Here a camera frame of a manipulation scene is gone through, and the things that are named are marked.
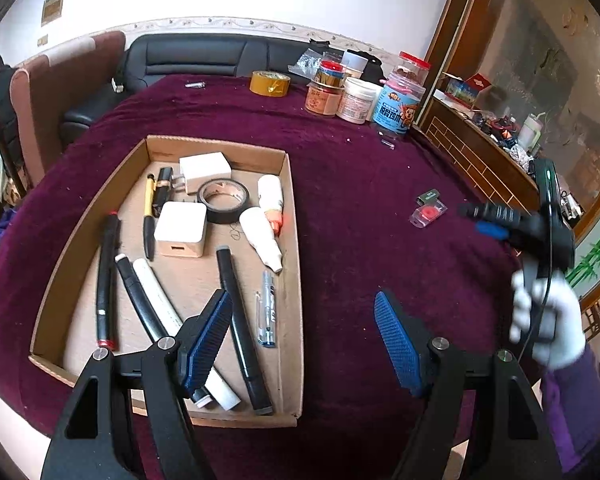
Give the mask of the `right purple sleeve forearm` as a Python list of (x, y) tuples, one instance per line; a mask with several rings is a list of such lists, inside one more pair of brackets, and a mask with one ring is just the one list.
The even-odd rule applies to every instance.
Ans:
[(577, 361), (560, 370), (544, 370), (542, 408), (562, 473), (585, 465), (600, 444), (600, 376), (593, 351), (585, 346)]

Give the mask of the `right hand white glove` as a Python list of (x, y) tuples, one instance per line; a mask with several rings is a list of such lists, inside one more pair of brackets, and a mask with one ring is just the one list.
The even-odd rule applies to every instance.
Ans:
[(581, 309), (577, 295), (559, 270), (552, 278), (537, 278), (529, 287), (524, 286), (524, 271), (512, 275), (513, 321), (510, 324), (509, 340), (519, 344), (522, 336), (531, 328), (531, 308), (536, 301), (546, 300), (543, 310), (539, 338), (529, 344), (531, 356), (549, 370), (562, 370), (573, 364), (585, 350)]

